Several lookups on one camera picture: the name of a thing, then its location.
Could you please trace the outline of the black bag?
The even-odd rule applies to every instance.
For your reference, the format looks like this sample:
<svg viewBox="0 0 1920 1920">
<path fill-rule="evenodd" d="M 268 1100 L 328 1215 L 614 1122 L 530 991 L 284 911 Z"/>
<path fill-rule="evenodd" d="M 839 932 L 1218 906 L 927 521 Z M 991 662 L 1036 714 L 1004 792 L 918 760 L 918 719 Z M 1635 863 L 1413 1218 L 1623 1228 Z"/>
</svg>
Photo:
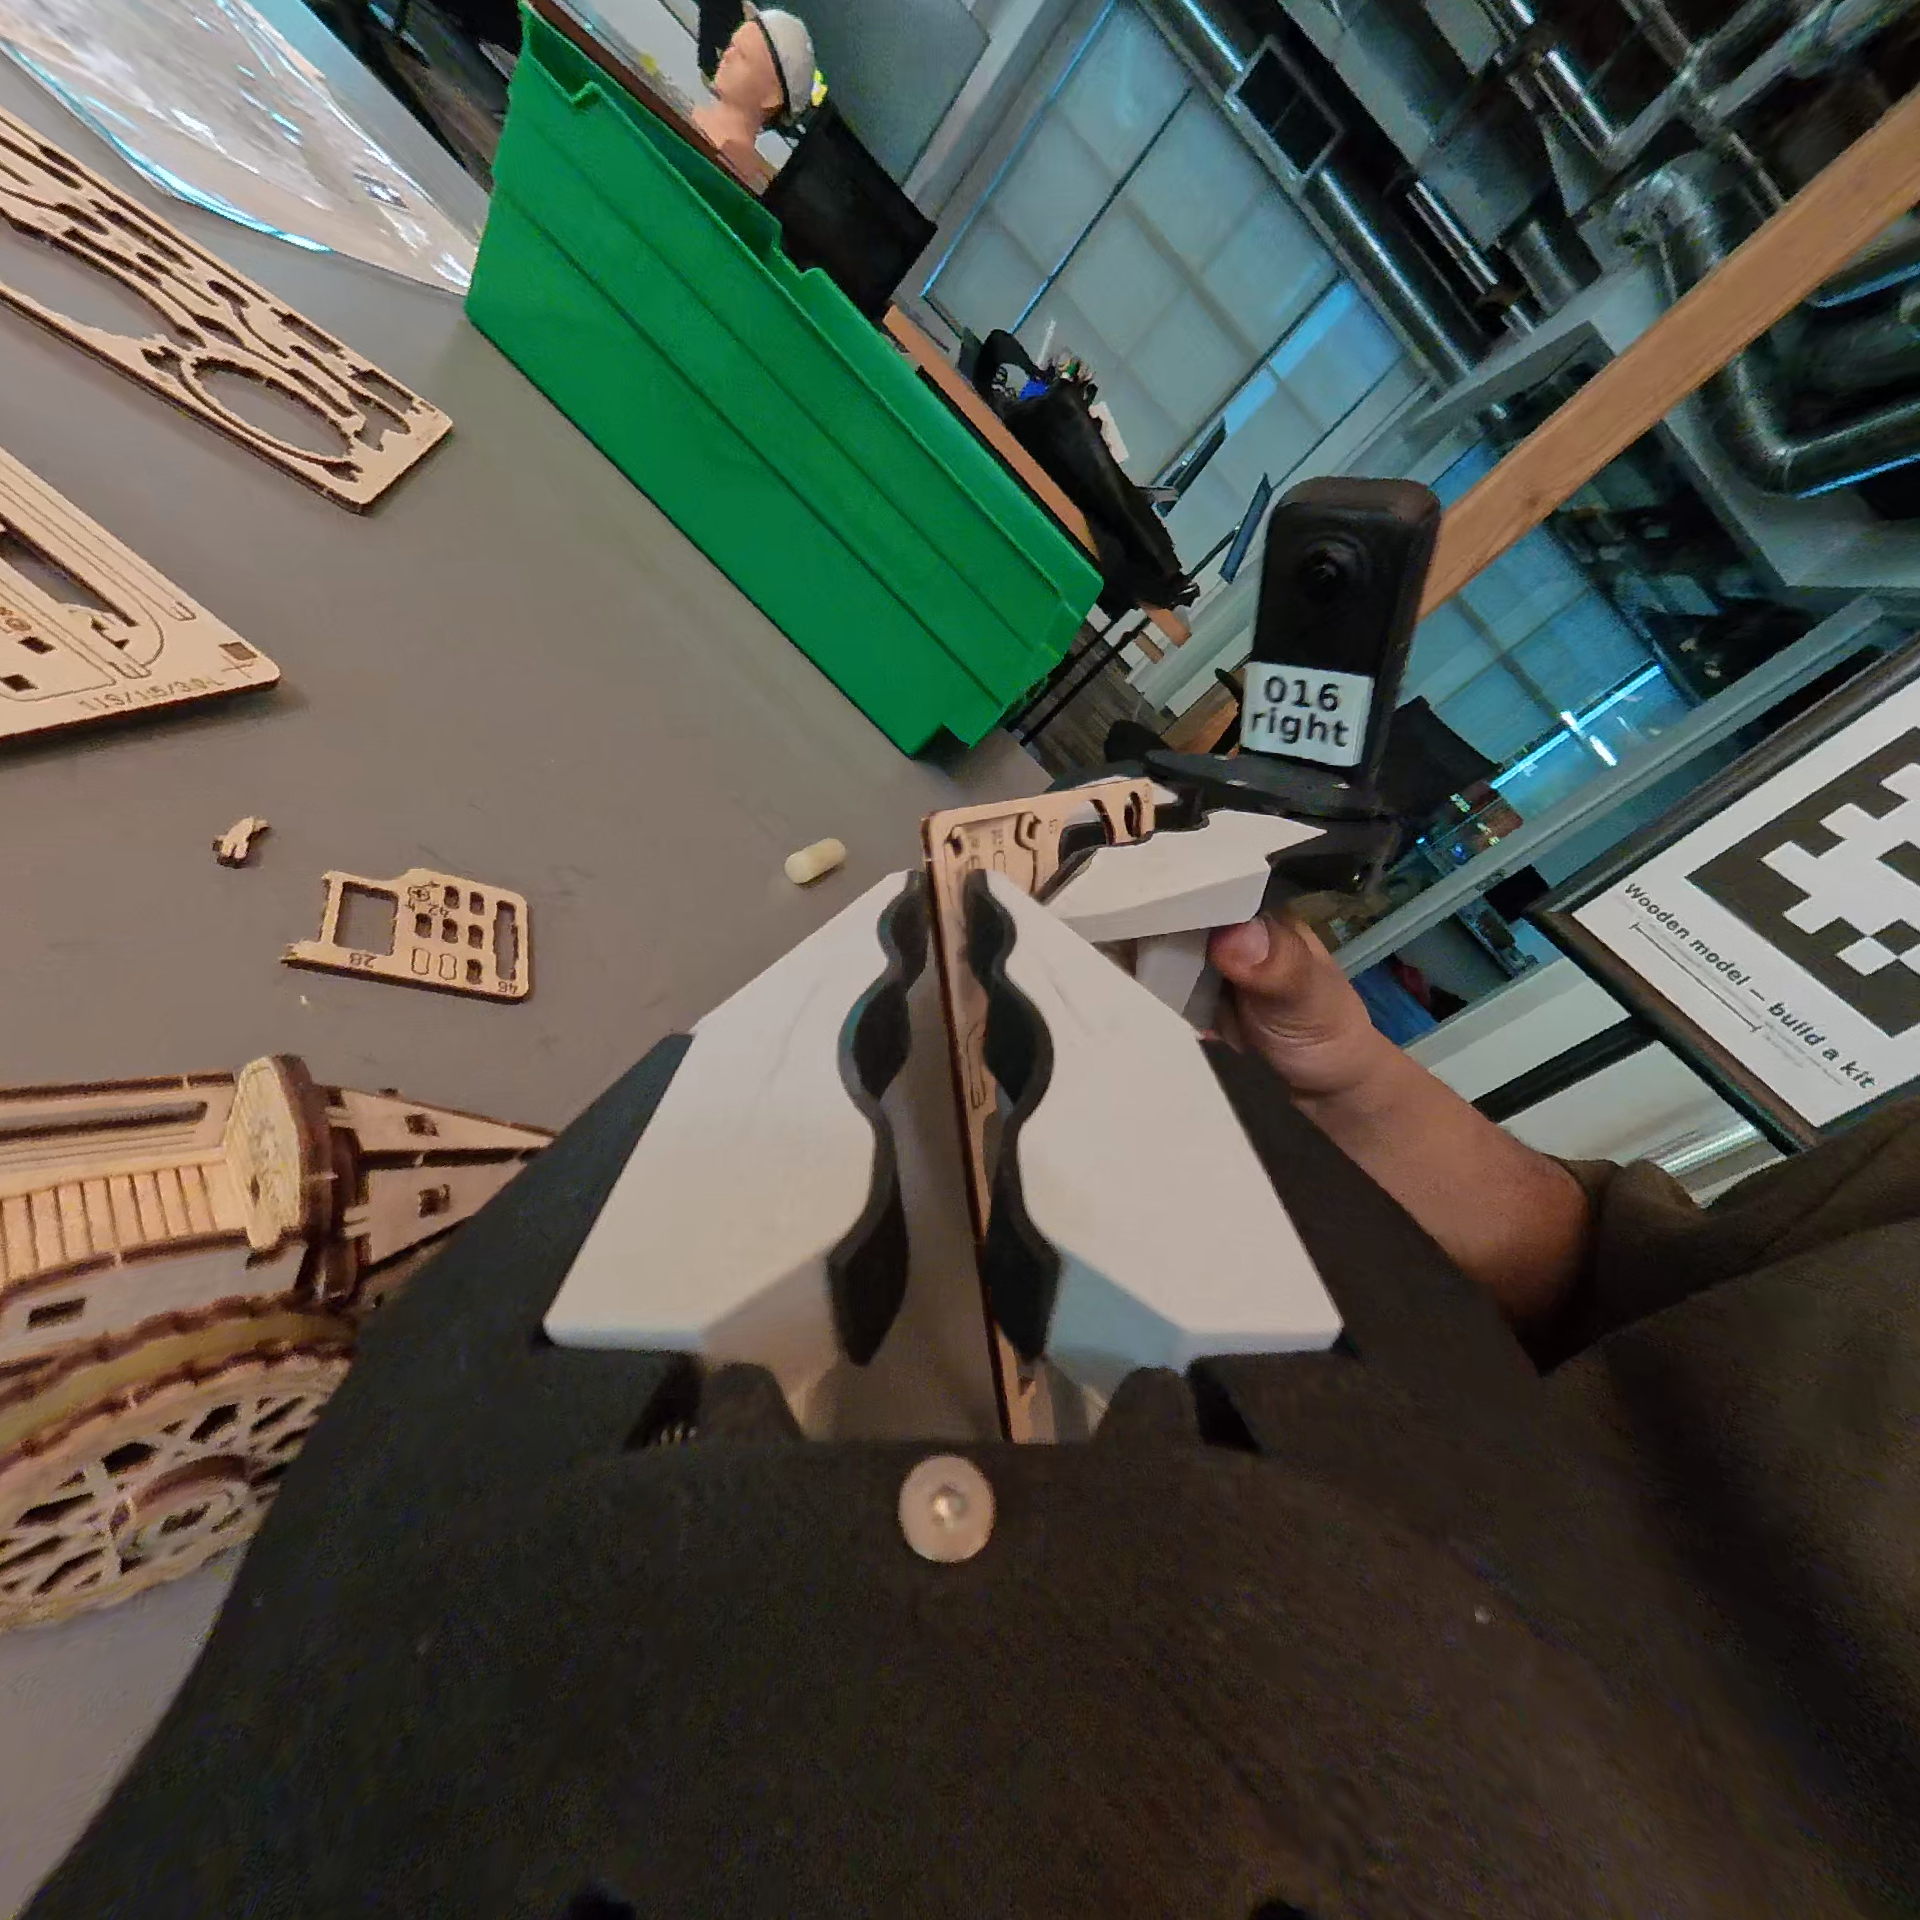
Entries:
<svg viewBox="0 0 1920 1920">
<path fill-rule="evenodd" d="M 1083 379 L 1041 372 L 1013 333 L 994 329 L 978 346 L 975 391 L 1088 516 L 1105 613 L 1181 613 L 1197 600 L 1164 521 L 1106 450 Z"/>
</svg>

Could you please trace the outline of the person's right hand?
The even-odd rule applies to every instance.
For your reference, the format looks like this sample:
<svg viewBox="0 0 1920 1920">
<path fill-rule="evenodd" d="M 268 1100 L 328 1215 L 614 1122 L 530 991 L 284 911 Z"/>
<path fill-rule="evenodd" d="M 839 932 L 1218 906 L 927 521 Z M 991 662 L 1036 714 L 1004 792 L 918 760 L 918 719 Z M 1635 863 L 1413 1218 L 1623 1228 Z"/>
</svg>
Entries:
<svg viewBox="0 0 1920 1920">
<path fill-rule="evenodd" d="M 1371 1023 L 1322 937 L 1290 911 L 1212 933 L 1227 1023 L 1326 1131 L 1426 1125 L 1451 1098 Z"/>
</svg>

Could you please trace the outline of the silver ventilation duct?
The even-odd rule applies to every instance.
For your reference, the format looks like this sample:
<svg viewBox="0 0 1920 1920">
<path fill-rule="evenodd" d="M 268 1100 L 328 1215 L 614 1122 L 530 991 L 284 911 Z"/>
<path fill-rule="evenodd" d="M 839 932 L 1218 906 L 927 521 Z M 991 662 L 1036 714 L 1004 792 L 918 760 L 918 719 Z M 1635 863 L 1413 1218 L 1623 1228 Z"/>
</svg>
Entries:
<svg viewBox="0 0 1920 1920">
<path fill-rule="evenodd" d="M 1918 3 L 1480 3 L 1552 181 L 1496 248 L 1534 324 L 1645 261 L 1681 299 L 1918 88 Z M 1918 515 L 1918 205 L 1702 386 L 1724 458 L 1782 497 Z"/>
</svg>

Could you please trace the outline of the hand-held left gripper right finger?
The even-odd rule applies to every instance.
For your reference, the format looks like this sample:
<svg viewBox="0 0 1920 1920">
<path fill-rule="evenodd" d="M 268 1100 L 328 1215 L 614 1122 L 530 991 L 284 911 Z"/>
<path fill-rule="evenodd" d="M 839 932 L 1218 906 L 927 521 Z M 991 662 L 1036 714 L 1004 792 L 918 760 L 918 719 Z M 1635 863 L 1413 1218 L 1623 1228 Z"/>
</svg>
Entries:
<svg viewBox="0 0 1920 1920">
<path fill-rule="evenodd" d="M 1200 1034 L 1006 874 L 963 887 L 1000 1131 L 980 1280 L 1015 1370 L 1326 1355 L 1340 1313 Z"/>
</svg>

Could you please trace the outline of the wooden vehicle model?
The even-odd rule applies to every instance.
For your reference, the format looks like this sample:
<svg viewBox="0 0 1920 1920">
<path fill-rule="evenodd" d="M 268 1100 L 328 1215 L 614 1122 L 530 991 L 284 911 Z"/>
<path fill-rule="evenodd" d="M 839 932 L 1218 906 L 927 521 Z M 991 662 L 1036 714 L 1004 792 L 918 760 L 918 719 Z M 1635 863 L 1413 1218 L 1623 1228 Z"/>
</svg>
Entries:
<svg viewBox="0 0 1920 1920">
<path fill-rule="evenodd" d="M 293 1054 L 3 1090 L 3 1629 L 246 1549 L 365 1320 L 552 1142 Z"/>
</svg>

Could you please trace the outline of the wooden sheet with gear cutouts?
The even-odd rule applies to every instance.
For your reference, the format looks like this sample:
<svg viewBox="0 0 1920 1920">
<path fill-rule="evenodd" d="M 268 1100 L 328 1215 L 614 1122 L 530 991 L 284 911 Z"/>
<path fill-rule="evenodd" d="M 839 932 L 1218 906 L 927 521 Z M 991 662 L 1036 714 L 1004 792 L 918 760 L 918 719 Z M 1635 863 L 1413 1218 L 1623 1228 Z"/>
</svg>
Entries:
<svg viewBox="0 0 1920 1920">
<path fill-rule="evenodd" d="M 1154 833 L 1156 812 L 1156 788 L 1137 776 L 953 807 L 931 812 L 920 831 L 980 1316 L 1000 1428 L 1023 1444 L 1083 1442 L 1105 1405 L 1047 1360 L 1024 1358 L 1000 1324 L 997 1283 L 1040 1280 L 1041 1306 L 1053 1306 L 1057 1280 L 1057 1258 L 1030 1219 L 1023 1166 L 1000 1153 L 1004 1131 L 1023 1142 L 1053 1076 L 1044 1016 L 1013 975 L 1015 944 L 1032 914 L 1008 901 L 1047 891 L 1068 866 L 1066 839 L 1071 855 L 1137 845 Z"/>
</svg>

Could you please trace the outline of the wooden sheet with oval cutouts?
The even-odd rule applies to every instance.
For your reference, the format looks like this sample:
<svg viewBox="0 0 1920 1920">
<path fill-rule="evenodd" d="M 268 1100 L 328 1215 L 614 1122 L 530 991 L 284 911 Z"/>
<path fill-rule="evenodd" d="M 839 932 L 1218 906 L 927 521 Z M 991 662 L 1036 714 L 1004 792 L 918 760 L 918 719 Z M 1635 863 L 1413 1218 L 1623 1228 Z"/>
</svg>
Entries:
<svg viewBox="0 0 1920 1920">
<path fill-rule="evenodd" d="M 3 232 L 136 303 L 96 324 L 3 283 L 3 307 L 355 515 L 452 418 L 236 269 L 77 155 L 3 115 Z"/>
</svg>

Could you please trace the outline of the clear plastic sheet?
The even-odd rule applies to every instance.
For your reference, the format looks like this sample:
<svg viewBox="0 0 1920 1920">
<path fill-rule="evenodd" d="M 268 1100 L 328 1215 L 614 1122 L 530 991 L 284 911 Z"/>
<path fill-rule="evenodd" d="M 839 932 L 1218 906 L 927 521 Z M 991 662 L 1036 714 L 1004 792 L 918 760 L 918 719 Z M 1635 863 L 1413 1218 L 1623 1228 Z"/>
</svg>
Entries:
<svg viewBox="0 0 1920 1920">
<path fill-rule="evenodd" d="M 3 56 L 172 200 L 470 293 L 477 232 L 253 3 L 3 3 Z"/>
</svg>

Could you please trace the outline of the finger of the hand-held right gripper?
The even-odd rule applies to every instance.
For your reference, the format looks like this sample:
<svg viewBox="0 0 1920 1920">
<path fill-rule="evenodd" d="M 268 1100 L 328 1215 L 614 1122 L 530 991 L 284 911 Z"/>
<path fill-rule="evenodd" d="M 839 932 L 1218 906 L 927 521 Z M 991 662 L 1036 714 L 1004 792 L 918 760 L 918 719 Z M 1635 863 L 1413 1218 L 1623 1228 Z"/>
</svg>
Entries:
<svg viewBox="0 0 1920 1920">
<path fill-rule="evenodd" d="M 1221 807 L 1200 827 L 1080 855 L 1053 881 L 1053 914 L 1091 944 L 1245 923 L 1265 895 L 1273 859 L 1322 837 L 1290 818 Z"/>
<path fill-rule="evenodd" d="M 1234 987 L 1215 963 L 1221 927 L 1184 927 L 1138 940 L 1138 983 L 1181 1016 L 1197 1034 L 1234 1029 Z"/>
</svg>

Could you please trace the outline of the framed sign with marker pattern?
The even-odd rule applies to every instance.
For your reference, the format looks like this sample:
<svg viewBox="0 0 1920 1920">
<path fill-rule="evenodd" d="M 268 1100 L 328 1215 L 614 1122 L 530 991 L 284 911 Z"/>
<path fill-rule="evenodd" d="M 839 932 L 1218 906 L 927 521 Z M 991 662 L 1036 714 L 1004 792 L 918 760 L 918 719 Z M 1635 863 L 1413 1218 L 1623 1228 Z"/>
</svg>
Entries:
<svg viewBox="0 0 1920 1920">
<path fill-rule="evenodd" d="M 1531 922 L 1792 1156 L 1918 1090 L 1918 642 Z"/>
</svg>

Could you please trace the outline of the grey desk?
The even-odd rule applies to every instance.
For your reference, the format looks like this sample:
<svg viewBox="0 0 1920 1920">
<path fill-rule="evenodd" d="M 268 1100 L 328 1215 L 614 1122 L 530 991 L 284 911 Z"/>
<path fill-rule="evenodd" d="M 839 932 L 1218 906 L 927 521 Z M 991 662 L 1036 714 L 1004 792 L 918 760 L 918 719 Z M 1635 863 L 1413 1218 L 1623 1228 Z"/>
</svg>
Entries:
<svg viewBox="0 0 1920 1920">
<path fill-rule="evenodd" d="M 720 1783 L 723 1716 L 649 1729 L 596 1621 L 745 1667 L 798 1598 L 773 1553 L 676 1596 L 673 1495 L 773 1469 L 649 1451 L 661 1358 L 552 1346 L 540 1316 L 661 1090 L 639 1058 L 822 909 L 792 839 L 900 866 L 945 779 L 902 758 L 459 307 L 211 238 L 457 421 L 344 515 L 28 322 L 3 439 L 284 668 L 201 721 L 117 721 L 3 771 L 3 1073 L 298 1050 L 570 1128 L 394 1309 L 246 1553 L 201 1661 L 30 1917 L 1068 1917 L 1057 1791 L 1023 1783 L 978 1674 L 831 1682 L 826 1735 Z M 246 868 L 211 839 L 272 833 Z M 323 872 L 431 866 L 530 901 L 530 996 L 309 972 Z"/>
</svg>

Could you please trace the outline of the wooden sheet with slot cutouts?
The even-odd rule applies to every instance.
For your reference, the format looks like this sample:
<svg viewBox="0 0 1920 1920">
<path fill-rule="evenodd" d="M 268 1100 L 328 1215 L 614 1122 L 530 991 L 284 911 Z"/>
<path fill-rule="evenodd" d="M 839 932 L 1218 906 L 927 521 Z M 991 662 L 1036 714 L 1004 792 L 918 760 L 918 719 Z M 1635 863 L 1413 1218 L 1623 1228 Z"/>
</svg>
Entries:
<svg viewBox="0 0 1920 1920">
<path fill-rule="evenodd" d="M 274 683 L 272 653 L 3 453 L 8 742 Z"/>
</svg>

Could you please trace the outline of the wooden beam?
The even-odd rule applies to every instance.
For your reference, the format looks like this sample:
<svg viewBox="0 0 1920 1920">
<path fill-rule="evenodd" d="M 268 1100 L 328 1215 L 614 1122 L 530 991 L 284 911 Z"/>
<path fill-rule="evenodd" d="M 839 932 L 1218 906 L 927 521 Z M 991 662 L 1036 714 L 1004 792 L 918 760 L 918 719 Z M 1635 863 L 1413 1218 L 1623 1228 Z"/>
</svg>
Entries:
<svg viewBox="0 0 1920 1920">
<path fill-rule="evenodd" d="M 1445 511 L 1419 614 L 1561 507 L 1757 343 L 1898 216 L 1918 205 L 1918 91 L 1775 212 L 1724 265 L 1544 421 Z"/>
</svg>

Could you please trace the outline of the person's brown shirt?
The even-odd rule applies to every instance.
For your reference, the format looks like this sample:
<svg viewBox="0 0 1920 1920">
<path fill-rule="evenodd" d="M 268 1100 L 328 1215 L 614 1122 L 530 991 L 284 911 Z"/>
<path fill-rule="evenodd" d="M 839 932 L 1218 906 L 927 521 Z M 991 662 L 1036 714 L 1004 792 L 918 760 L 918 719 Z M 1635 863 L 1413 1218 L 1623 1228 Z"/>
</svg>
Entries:
<svg viewBox="0 0 1920 1920">
<path fill-rule="evenodd" d="M 1918 1917 L 1918 1100 L 1700 1204 L 1565 1161 L 1591 1262 L 1534 1341 L 1778 1712 L 1867 1917 Z"/>
</svg>

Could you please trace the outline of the mannequin head with helmet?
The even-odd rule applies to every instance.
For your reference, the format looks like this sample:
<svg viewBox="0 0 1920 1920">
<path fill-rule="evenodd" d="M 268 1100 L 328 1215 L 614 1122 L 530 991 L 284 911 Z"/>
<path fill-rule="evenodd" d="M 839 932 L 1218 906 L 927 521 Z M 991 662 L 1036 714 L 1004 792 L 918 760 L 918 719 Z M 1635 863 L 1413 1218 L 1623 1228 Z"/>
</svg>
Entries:
<svg viewBox="0 0 1920 1920">
<path fill-rule="evenodd" d="M 825 104 L 826 77 L 809 23 L 781 7 L 742 3 L 690 123 L 712 158 L 761 193 L 776 167 L 758 152 L 758 139 L 804 130 Z"/>
</svg>

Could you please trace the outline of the small wooden window panel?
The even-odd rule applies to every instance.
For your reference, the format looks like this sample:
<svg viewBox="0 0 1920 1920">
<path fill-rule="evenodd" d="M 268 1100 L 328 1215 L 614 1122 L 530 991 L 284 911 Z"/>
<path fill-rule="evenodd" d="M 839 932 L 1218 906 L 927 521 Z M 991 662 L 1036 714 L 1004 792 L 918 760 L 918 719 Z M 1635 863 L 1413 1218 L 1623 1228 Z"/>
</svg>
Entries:
<svg viewBox="0 0 1920 1920">
<path fill-rule="evenodd" d="M 530 996 L 530 901 L 431 866 L 396 874 L 328 868 L 319 932 L 284 946 L 284 963 L 518 1007 Z"/>
</svg>

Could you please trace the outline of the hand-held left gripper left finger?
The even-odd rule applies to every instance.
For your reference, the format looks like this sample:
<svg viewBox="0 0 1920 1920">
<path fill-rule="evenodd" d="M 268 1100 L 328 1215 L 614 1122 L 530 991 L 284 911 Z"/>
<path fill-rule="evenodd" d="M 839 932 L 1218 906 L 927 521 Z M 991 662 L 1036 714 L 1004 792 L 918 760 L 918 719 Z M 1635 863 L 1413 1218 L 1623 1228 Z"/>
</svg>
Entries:
<svg viewBox="0 0 1920 1920">
<path fill-rule="evenodd" d="M 804 1433 L 941 1426 L 927 881 L 887 874 L 693 1024 L 543 1334 L 767 1370 Z"/>
</svg>

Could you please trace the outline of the black monitor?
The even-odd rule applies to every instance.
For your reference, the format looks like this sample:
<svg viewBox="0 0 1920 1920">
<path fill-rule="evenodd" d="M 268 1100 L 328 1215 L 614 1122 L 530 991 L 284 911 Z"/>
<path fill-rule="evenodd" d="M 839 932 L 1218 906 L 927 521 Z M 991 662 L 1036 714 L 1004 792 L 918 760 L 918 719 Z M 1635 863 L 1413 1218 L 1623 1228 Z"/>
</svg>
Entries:
<svg viewBox="0 0 1920 1920">
<path fill-rule="evenodd" d="M 868 322 L 887 322 L 902 280 L 939 235 L 832 101 L 809 116 L 788 163 L 761 193 L 798 269 L 822 269 Z"/>
</svg>

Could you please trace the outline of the green plastic bin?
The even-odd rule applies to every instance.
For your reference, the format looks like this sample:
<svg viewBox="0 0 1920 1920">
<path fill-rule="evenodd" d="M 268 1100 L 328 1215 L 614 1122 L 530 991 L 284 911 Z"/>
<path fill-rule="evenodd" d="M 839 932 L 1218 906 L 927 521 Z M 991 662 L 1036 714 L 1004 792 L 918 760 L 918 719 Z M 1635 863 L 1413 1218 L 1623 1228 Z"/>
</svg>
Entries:
<svg viewBox="0 0 1920 1920">
<path fill-rule="evenodd" d="M 1088 551 L 766 205 L 533 9 L 472 324 L 909 753 L 1077 637 Z"/>
</svg>

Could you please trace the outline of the person's right forearm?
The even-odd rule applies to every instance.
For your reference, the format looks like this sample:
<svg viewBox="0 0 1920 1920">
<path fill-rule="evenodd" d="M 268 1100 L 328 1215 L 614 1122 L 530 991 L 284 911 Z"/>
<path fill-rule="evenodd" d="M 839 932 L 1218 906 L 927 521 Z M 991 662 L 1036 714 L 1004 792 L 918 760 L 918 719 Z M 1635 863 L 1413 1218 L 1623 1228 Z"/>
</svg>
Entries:
<svg viewBox="0 0 1920 1920">
<path fill-rule="evenodd" d="M 1366 1046 L 1353 1073 L 1297 1104 L 1544 1358 L 1591 1266 L 1594 1212 L 1571 1169 L 1394 1046 Z"/>
</svg>

